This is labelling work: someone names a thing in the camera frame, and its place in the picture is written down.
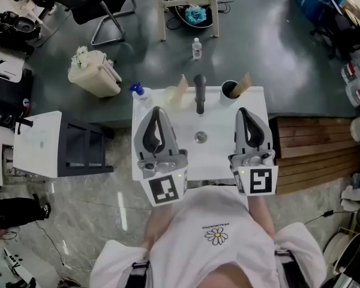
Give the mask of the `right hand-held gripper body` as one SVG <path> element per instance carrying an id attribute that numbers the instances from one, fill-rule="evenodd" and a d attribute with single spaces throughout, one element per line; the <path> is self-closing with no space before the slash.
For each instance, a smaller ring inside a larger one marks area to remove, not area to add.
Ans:
<path id="1" fill-rule="evenodd" d="M 274 163 L 275 151 L 234 154 L 228 157 L 236 186 L 246 196 L 275 194 L 278 166 Z"/>

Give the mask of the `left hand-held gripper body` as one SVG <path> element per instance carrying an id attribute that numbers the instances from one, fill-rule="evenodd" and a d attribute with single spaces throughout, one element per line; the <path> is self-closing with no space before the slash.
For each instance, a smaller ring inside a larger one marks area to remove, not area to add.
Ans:
<path id="1" fill-rule="evenodd" d="M 187 190 L 187 151 L 165 157 L 140 160 L 139 179 L 152 206 L 163 206 L 180 201 Z"/>

